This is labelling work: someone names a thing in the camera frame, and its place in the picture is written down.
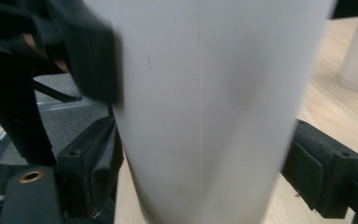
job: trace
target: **black plastic bracket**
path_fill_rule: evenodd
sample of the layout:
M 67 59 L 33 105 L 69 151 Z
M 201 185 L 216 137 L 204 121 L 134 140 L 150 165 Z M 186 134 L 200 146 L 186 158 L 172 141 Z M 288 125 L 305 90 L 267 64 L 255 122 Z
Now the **black plastic bracket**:
M 347 192 L 358 178 L 358 153 L 299 121 L 282 174 L 310 209 L 325 218 L 344 218 Z
M 337 0 L 331 19 L 348 17 L 358 17 L 358 0 Z
M 112 192 L 116 197 L 118 170 L 123 162 L 115 118 L 94 121 L 57 159 L 60 175 L 69 182 L 69 215 L 97 215 Z
M 7 182 L 0 224 L 62 224 L 54 170 L 35 167 L 20 172 Z

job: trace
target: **light wood surface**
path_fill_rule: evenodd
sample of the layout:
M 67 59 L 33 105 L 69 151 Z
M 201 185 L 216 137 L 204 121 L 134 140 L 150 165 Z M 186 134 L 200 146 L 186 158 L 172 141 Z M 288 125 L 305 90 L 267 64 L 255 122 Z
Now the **light wood surface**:
M 330 21 L 298 117 L 358 152 L 358 93 L 339 84 L 339 69 L 351 43 L 358 19 Z M 309 210 L 280 175 L 272 192 L 265 224 L 351 223 L 345 219 L 323 219 Z M 124 162 L 117 188 L 116 224 L 144 224 L 129 166 Z

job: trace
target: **screw hole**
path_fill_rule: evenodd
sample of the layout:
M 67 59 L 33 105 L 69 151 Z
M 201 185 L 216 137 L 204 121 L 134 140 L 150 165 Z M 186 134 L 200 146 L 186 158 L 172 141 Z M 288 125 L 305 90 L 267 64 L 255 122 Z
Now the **screw hole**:
M 21 179 L 20 182 L 25 184 L 25 183 L 30 183 L 30 182 L 34 182 L 37 179 L 39 179 L 40 177 L 43 176 L 43 172 L 41 171 L 32 171 L 26 175 L 24 175 Z

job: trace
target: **gray carpet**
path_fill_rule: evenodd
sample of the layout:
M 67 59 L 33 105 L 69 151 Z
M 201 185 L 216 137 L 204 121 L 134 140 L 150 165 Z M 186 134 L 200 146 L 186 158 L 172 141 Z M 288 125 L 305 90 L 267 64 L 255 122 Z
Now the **gray carpet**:
M 37 77 L 35 80 L 51 88 L 70 95 L 78 96 L 78 90 L 68 74 Z M 46 95 L 36 93 L 37 102 L 54 101 Z M 64 110 L 41 113 L 46 132 L 57 155 L 76 136 L 85 130 L 94 120 L 108 115 L 105 104 L 87 105 Z M 9 144 L 0 156 L 3 164 L 25 164 L 13 144 Z

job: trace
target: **wooden table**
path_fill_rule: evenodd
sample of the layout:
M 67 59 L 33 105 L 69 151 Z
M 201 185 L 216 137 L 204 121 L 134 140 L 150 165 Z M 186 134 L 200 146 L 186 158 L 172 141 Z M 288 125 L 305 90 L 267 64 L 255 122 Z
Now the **wooden table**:
M 339 69 L 357 24 L 358 19 L 328 22 L 298 117 L 358 152 L 358 93 L 339 84 Z M 310 211 L 303 200 L 297 197 L 293 188 L 279 175 L 264 223 L 351 223 L 352 217 L 353 212 L 349 211 L 343 220 L 323 219 L 319 214 Z M 119 175 L 115 223 L 146 223 L 126 162 Z

